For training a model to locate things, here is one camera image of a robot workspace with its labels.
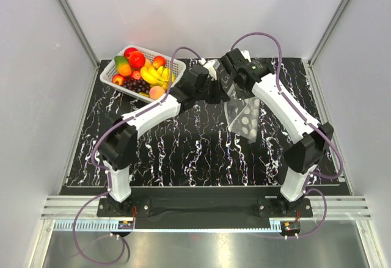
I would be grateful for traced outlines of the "clear dotted zip top bag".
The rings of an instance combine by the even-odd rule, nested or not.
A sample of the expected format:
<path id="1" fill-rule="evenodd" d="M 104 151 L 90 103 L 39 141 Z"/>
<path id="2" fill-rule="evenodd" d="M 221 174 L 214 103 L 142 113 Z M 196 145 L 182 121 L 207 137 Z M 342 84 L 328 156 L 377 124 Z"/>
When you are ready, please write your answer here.
<path id="1" fill-rule="evenodd" d="M 232 85 L 227 95 L 230 100 L 224 103 L 227 129 L 254 143 L 257 139 L 260 100 L 256 97 L 239 98 Z"/>

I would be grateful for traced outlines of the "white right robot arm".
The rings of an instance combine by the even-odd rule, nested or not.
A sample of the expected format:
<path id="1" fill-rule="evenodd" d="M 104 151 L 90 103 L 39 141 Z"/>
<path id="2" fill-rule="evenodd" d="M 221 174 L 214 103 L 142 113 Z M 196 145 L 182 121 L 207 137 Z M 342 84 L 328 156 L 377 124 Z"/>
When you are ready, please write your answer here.
<path id="1" fill-rule="evenodd" d="M 309 174 L 326 155 L 334 129 L 321 124 L 289 94 L 280 83 L 270 62 L 251 60 L 246 51 L 234 49 L 221 57 L 239 94 L 253 95 L 273 112 L 293 142 L 283 157 L 288 166 L 285 180 L 272 207 L 291 217 L 298 212 L 305 195 Z"/>

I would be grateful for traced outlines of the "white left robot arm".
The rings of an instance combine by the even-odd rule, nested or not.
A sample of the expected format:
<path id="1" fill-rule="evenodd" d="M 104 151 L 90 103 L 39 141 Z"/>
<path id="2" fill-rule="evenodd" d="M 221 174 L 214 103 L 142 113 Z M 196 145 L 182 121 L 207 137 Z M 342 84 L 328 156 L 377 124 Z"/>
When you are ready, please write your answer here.
<path id="1" fill-rule="evenodd" d="M 162 97 L 134 112 L 114 118 L 112 127 L 97 143 L 97 150 L 108 175 L 109 208 L 120 217 L 135 211 L 128 178 L 130 164 L 136 158 L 137 140 L 140 136 L 193 108 L 198 101 L 220 104 L 229 100 L 216 70 L 196 65 L 185 72 Z"/>

